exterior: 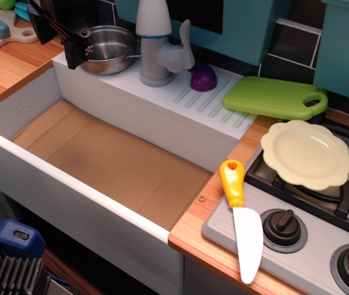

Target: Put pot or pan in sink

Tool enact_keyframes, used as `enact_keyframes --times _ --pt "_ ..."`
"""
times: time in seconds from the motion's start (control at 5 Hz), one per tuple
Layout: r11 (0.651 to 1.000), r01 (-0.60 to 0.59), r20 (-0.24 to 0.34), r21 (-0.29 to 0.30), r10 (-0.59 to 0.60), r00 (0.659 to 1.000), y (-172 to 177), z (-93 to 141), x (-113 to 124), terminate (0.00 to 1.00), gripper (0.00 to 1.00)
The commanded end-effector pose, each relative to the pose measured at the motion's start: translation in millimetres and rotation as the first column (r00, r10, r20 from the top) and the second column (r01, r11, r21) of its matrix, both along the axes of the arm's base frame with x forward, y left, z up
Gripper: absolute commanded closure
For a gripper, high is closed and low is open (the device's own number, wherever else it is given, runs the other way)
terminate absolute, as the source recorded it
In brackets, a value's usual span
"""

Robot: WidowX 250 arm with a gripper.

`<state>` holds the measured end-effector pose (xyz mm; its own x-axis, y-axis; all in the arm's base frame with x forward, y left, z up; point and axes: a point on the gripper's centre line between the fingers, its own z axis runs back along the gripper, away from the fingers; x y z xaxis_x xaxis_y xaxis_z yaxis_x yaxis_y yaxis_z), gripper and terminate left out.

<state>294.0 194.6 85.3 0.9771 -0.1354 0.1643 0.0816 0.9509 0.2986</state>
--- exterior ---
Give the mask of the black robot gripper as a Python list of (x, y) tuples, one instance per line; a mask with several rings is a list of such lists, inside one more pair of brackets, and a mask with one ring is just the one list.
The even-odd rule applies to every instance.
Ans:
[(28, 1), (29, 20), (41, 44), (57, 35), (62, 44), (69, 69), (88, 61), (92, 52), (91, 31), (85, 18), (88, 1)]

